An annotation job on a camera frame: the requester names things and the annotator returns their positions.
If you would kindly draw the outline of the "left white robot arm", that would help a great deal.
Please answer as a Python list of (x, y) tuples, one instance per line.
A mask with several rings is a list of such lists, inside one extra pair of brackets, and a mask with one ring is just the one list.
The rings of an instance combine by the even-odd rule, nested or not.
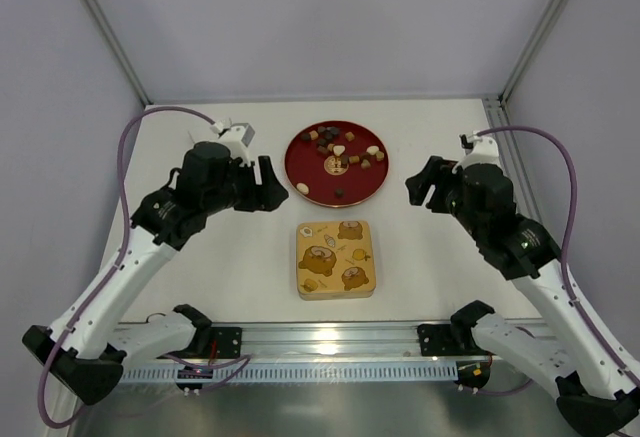
[(105, 399), (123, 374), (167, 354), (205, 355), (213, 325), (188, 304), (117, 334), (115, 328), (150, 280), (206, 226), (227, 209), (272, 212), (287, 199), (271, 160), (248, 161), (230, 145), (200, 142), (148, 194), (128, 218), (123, 242), (68, 311), (48, 326), (33, 325), (25, 347), (72, 394), (88, 406)]

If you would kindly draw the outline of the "red round plate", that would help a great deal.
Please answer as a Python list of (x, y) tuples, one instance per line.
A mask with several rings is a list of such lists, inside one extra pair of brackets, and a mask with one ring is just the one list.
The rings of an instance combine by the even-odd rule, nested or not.
[[(302, 132), (315, 130), (316, 139), (302, 140)], [(345, 138), (347, 132), (353, 132), (354, 141)], [(333, 147), (346, 147), (341, 156), (333, 153)], [(375, 155), (366, 153), (369, 146), (378, 146), (386, 158), (377, 161)], [(351, 156), (358, 155), (360, 161), (352, 164)], [(361, 167), (363, 160), (369, 160), (372, 166)], [(364, 203), (383, 187), (390, 173), (390, 154), (382, 139), (362, 124), (329, 120), (312, 123), (301, 128), (289, 142), (284, 153), (284, 173), (294, 189), (308, 201), (330, 208), (344, 208)], [(303, 194), (296, 189), (298, 183), (308, 186), (309, 192)], [(345, 190), (343, 196), (336, 196), (336, 188)]]

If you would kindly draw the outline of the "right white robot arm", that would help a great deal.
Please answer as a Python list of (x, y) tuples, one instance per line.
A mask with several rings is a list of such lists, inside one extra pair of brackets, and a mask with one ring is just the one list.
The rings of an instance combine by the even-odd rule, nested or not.
[(484, 260), (538, 311), (556, 340), (541, 341), (474, 301), (451, 318), (465, 342), (498, 355), (555, 401), (581, 436), (609, 436), (639, 415), (639, 386), (583, 321), (584, 295), (562, 282), (560, 249), (546, 229), (517, 211), (511, 180), (493, 163), (461, 168), (432, 156), (405, 182), (409, 201), (454, 217)]

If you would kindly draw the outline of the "silver tin lid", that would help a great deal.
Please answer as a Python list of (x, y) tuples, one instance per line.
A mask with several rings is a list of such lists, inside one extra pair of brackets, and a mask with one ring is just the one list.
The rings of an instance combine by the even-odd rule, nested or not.
[(369, 224), (363, 220), (300, 224), (295, 268), (298, 292), (374, 292), (377, 281)]

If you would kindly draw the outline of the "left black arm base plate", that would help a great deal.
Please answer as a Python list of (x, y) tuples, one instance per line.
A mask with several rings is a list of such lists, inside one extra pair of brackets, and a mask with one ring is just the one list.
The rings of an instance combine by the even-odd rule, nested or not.
[(217, 326), (211, 330), (210, 354), (212, 360), (236, 359), (241, 356), (243, 329)]

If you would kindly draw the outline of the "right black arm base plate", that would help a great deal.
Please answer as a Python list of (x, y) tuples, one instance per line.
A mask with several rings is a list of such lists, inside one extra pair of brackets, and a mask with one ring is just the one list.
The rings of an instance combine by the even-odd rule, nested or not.
[(459, 347), (449, 324), (427, 324), (417, 326), (420, 353), (423, 357), (454, 356)]

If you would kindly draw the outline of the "gold chocolate box tray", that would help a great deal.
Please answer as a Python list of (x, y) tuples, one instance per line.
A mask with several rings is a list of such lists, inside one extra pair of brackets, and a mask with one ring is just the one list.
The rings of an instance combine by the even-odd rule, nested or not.
[(299, 292), (299, 297), (305, 301), (328, 301), (328, 300), (345, 300), (345, 299), (364, 299), (371, 297), (374, 292), (354, 292), (351, 291), (341, 291), (341, 292), (320, 292), (319, 290), (313, 292), (307, 292), (304, 289), (301, 289)]

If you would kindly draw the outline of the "white oval chocolate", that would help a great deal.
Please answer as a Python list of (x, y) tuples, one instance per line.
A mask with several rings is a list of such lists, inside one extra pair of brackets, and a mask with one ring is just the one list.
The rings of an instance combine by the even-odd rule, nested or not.
[(303, 194), (307, 194), (309, 192), (308, 186), (304, 183), (298, 183), (296, 185), (296, 189)]

